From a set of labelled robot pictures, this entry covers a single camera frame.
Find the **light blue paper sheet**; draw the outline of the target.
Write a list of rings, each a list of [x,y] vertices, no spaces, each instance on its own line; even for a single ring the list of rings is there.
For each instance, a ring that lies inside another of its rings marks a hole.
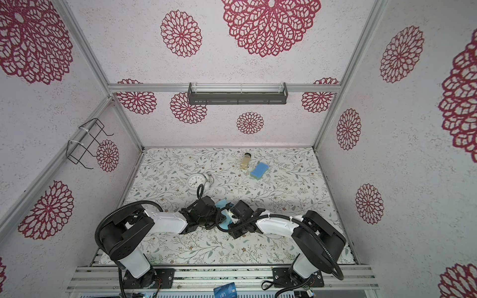
[[[226,199],[223,199],[216,203],[216,207],[218,209],[222,209],[225,207],[229,202]],[[221,212],[222,216],[219,219],[219,226],[225,230],[228,229],[228,225],[232,223],[232,214],[229,212],[228,209],[225,209]]]

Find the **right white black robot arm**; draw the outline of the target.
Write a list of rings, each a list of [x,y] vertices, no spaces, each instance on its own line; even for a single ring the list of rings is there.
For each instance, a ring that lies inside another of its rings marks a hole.
[[[344,280],[338,259],[347,243],[345,237],[315,211],[303,216],[274,214],[263,208],[252,210],[245,202],[228,203],[216,215],[216,227],[233,238],[246,233],[288,237],[299,248],[290,272],[308,279],[317,271]]]

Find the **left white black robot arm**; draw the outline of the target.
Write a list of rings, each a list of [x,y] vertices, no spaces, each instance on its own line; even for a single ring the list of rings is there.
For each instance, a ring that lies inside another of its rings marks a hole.
[[[218,211],[208,196],[178,212],[165,212],[154,201],[132,202],[107,215],[98,224],[94,239],[120,269],[140,279],[152,271],[151,263],[140,249],[149,233],[185,235],[198,228],[210,229],[216,225]]]

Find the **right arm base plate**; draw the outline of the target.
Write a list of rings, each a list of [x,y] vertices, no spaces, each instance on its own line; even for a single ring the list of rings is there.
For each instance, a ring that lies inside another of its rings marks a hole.
[[[324,287],[324,279],[320,271],[313,273],[309,278],[302,278],[300,275],[293,273],[291,268],[276,267],[272,269],[272,276],[274,288],[289,288],[305,281],[310,288]]]

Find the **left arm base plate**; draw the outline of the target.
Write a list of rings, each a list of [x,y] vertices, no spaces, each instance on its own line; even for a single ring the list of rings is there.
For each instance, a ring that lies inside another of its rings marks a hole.
[[[150,268],[140,278],[134,278],[127,270],[121,283],[124,289],[171,289],[174,277],[175,270],[172,268]]]

